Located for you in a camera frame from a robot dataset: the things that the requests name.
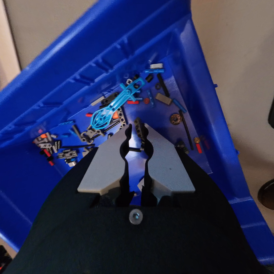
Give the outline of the dark grey hinge bracket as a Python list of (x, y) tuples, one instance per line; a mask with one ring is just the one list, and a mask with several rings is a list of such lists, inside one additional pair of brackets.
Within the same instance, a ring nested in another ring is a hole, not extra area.
[(80, 136), (81, 136), (83, 142), (91, 143), (96, 136), (105, 137), (105, 134), (100, 129), (96, 130), (96, 129), (92, 128), (90, 125), (86, 131), (84, 131), (80, 134)]

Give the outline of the dark grey holed beam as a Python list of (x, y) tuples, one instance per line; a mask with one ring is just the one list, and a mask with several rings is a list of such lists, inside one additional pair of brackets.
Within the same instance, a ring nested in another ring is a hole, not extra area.
[(139, 117), (137, 117), (134, 120), (134, 125), (135, 125), (135, 130), (136, 130), (137, 136), (141, 140), (140, 150), (144, 151), (145, 145), (146, 145), (146, 138), (147, 138), (145, 125)]

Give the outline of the blue plastic bin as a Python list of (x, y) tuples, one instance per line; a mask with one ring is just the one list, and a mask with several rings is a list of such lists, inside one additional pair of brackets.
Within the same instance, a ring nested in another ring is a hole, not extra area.
[(100, 97), (139, 75), (139, 104), (123, 105), (189, 156), (232, 205), (259, 262), (273, 264), (273, 235), (251, 197), (194, 28), (191, 1), (98, 1), (1, 91), (1, 237), (15, 249), (70, 167), (47, 163), (34, 139), (90, 124)]

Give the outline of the teal toy rotor blade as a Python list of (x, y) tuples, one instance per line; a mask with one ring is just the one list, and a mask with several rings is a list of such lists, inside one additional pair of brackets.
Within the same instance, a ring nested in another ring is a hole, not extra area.
[(128, 100), (137, 101), (134, 94), (138, 93), (145, 86), (145, 81), (142, 77), (137, 78), (129, 85), (120, 84), (122, 91), (118, 96), (106, 107), (99, 109), (93, 113), (90, 125), (95, 130), (100, 130), (109, 125), (114, 112), (124, 105)]

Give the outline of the heap of small toy parts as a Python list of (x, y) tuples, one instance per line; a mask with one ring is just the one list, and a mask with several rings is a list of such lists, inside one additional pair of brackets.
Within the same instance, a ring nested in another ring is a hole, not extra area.
[[(154, 89), (157, 91), (158, 90), (162, 91), (164, 94), (162, 94), (160, 92), (153, 94), (151, 92), (151, 89), (148, 88), (146, 91), (147, 97), (142, 98), (142, 97), (138, 97), (139, 94), (142, 93), (142, 89), (140, 89), (140, 91), (138, 93), (134, 94), (137, 101), (134, 102), (134, 101), (128, 100), (126, 103), (133, 105), (133, 104), (140, 104), (140, 102), (141, 102), (141, 108), (139, 110), (140, 110), (140, 113), (144, 114), (146, 118), (149, 117), (149, 114), (145, 114), (144, 108), (142, 107), (143, 104), (151, 104), (152, 108), (155, 108), (158, 110), (160, 110), (161, 105), (156, 105), (155, 101), (159, 101), (159, 102), (161, 102), (161, 104), (166, 104), (168, 106), (170, 106), (171, 104), (174, 104), (178, 108), (178, 112), (170, 114), (170, 118), (169, 118), (170, 123), (172, 125), (179, 125), (180, 123), (182, 123), (185, 128), (185, 132), (186, 132), (186, 136), (187, 136), (187, 139), (189, 142), (190, 149), (192, 151), (194, 151), (193, 144), (195, 144), (198, 152), (202, 153), (199, 137), (195, 137), (192, 140), (192, 137), (190, 135), (189, 128), (188, 128), (186, 119), (184, 117), (185, 114), (187, 113), (186, 108), (176, 98), (170, 98), (171, 93), (168, 91), (168, 88), (166, 87), (166, 84), (162, 77), (162, 74), (164, 72), (165, 72), (165, 69), (164, 69), (164, 66), (162, 63), (151, 64), (150, 69), (147, 69), (144, 71), (144, 74), (146, 74), (145, 80), (147, 83), (150, 83), (151, 81), (153, 81), (154, 77), (157, 77), (158, 82), (155, 83)], [(127, 79), (125, 86), (129, 85), (131, 82), (133, 82), (137, 78), (139, 78), (138, 74), (135, 75), (132, 79), (130, 79), (130, 78)], [(116, 91), (116, 92), (111, 93), (108, 97), (101, 96), (97, 100), (93, 101), (91, 103), (91, 106), (95, 106), (98, 103), (100, 103), (101, 105), (100, 105), (99, 109), (102, 109), (102, 108), (108, 106), (118, 96), (119, 93), (120, 92)], [(109, 132), (112, 128), (114, 128), (118, 125), (119, 125), (118, 131), (126, 126), (127, 123), (126, 123), (126, 119), (124, 117), (123, 106), (124, 105), (122, 105), (120, 108), (118, 108), (118, 110), (116, 112), (114, 112), (109, 125), (107, 125), (103, 129), (101, 129), (101, 131), (103, 131), (104, 134), (106, 132)], [(70, 129), (70, 134), (76, 135), (82, 141), (82, 138), (80, 136), (81, 132), (79, 131), (79, 129), (74, 121), (68, 121), (68, 122), (64, 122), (61, 124), (72, 124), (71, 129)], [(78, 157), (78, 154), (77, 154), (76, 149), (82, 148), (83, 149), (82, 154), (84, 157), (94, 147), (94, 143), (93, 143), (94, 140), (91, 143), (86, 142), (86, 145), (81, 145), (81, 146), (80, 145), (62, 146), (61, 140), (56, 140), (57, 137), (58, 137), (57, 135), (51, 135), (49, 132), (47, 132), (45, 134), (40, 135), (33, 141), (33, 143), (36, 144), (36, 146), (38, 146), (41, 149), (40, 154), (47, 156), (47, 160), (51, 166), (54, 165), (54, 163), (53, 163), (53, 158), (54, 158), (53, 154), (54, 153), (57, 154), (56, 155), (57, 159), (64, 159), (64, 161), (66, 162), (66, 164), (68, 164), (68, 166), (73, 167), (77, 163), (76, 158)]]

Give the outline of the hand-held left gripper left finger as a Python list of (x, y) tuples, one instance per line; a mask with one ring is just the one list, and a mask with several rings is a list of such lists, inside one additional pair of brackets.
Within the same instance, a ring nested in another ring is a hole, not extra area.
[(107, 195), (116, 206), (129, 206), (134, 196), (126, 160), (131, 136), (132, 125), (128, 124), (99, 145), (78, 192)]

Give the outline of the black round object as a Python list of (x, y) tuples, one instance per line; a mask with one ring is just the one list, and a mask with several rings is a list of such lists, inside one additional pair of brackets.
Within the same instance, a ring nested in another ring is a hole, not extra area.
[(274, 179), (269, 180), (260, 187), (258, 201), (264, 207), (274, 210)]

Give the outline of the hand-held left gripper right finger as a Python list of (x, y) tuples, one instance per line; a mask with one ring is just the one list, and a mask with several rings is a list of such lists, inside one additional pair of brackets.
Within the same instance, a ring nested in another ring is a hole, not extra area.
[(192, 194), (195, 187), (175, 146), (147, 123), (142, 125), (145, 162), (141, 206), (156, 206), (162, 197)]

